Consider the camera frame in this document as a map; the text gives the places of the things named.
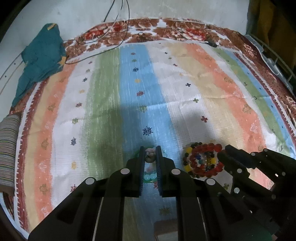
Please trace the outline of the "striped grey rolled pillow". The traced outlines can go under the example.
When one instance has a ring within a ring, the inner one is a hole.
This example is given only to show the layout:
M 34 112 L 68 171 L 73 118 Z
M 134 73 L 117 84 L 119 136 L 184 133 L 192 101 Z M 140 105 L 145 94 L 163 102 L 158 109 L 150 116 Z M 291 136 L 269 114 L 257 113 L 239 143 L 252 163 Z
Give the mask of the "striped grey rolled pillow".
M 21 116 L 12 114 L 1 121 L 1 192 L 13 195 L 15 186 L 16 142 Z

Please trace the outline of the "small black device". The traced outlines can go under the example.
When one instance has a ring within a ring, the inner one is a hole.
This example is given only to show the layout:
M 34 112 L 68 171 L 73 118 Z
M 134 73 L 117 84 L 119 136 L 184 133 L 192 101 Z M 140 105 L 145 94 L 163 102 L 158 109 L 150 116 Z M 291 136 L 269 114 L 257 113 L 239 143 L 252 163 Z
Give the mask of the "small black device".
M 214 43 L 213 41 L 210 41 L 210 40 L 207 40 L 206 41 L 206 44 L 208 44 L 209 46 L 213 47 L 213 48 L 216 48 L 217 47 L 217 44 Z

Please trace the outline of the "mustard hanging garment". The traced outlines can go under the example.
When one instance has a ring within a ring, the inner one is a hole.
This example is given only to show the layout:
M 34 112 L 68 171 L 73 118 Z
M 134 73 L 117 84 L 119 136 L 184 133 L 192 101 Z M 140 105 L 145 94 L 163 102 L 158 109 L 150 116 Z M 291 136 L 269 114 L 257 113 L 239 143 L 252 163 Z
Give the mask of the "mustard hanging garment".
M 253 34 L 295 71 L 295 1 L 250 1 L 247 34 Z

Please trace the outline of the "teal cloth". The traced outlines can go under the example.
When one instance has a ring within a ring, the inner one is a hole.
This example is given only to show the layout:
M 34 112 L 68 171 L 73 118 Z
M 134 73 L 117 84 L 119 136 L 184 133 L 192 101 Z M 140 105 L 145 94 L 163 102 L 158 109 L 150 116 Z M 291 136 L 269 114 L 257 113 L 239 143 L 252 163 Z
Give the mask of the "teal cloth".
M 35 83 L 63 70 L 66 51 L 58 25 L 55 23 L 44 25 L 32 42 L 22 51 L 21 56 L 25 68 L 18 79 L 12 107 L 16 106 Z

